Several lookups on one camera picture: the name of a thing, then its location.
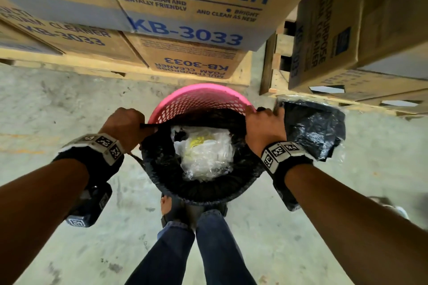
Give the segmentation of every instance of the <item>wristband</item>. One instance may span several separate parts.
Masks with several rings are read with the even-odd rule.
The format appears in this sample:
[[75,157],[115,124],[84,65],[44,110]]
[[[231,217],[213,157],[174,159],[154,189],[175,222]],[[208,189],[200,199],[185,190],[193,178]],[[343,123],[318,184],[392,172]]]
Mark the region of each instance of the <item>wristband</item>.
[[287,188],[284,178],[292,167],[298,164],[312,164],[313,157],[294,142],[279,141],[265,147],[261,161],[287,209],[289,211],[299,209],[300,205]]
[[118,140],[108,134],[87,134],[72,140],[61,148],[53,161],[76,159],[89,173],[88,186],[105,183],[119,171],[124,150]]

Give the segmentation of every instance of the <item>pink basket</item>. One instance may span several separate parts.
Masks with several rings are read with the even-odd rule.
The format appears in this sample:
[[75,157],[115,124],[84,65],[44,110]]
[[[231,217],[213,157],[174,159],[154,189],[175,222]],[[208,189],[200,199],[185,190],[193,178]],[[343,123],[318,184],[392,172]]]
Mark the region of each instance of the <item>pink basket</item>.
[[230,108],[244,114],[252,104],[240,93],[214,83],[198,83],[180,88],[153,111],[148,124],[163,123],[175,115],[199,108]]

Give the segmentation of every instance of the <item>jeans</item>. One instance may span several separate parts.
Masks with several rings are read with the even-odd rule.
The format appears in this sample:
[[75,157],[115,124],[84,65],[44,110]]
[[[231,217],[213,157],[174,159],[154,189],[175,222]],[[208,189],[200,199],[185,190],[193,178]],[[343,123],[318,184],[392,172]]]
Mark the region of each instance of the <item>jeans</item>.
[[[186,224],[168,222],[126,285],[180,285],[194,240],[195,234]],[[204,263],[207,285],[256,285],[218,210],[201,215],[196,227],[196,241]]]

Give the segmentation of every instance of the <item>black trash bag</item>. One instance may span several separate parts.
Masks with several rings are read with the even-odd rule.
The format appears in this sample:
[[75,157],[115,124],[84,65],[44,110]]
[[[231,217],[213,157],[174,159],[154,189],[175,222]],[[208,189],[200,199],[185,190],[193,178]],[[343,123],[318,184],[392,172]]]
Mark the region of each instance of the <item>black trash bag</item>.
[[[175,153],[171,126],[227,128],[235,149],[233,170],[212,181],[183,179],[181,158]],[[260,159],[245,143],[245,116],[229,108],[201,109],[177,115],[145,138],[141,153],[145,170],[158,189],[191,205],[212,205],[240,196],[265,171]]]
[[345,114],[337,108],[303,100],[283,101],[287,141],[296,142],[315,159],[331,158],[345,140]]

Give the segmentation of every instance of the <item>plastic packaging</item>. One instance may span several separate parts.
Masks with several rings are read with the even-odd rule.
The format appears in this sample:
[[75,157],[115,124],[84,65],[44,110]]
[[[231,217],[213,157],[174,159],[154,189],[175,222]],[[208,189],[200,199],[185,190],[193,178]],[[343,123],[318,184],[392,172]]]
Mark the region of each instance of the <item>plastic packaging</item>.
[[176,154],[181,157],[185,180],[210,181],[233,170],[234,151],[229,130],[173,126],[171,139]]
[[300,99],[279,100],[286,111],[287,140],[301,145],[315,159],[331,158],[335,147],[345,140],[345,114],[327,104]]
[[[232,171],[211,181],[183,179],[181,158],[171,140],[171,126],[226,128],[234,149]],[[191,205],[212,205],[240,196],[265,171],[245,143],[245,116],[229,108],[199,109],[175,116],[144,139],[141,153],[145,170],[158,189]]]

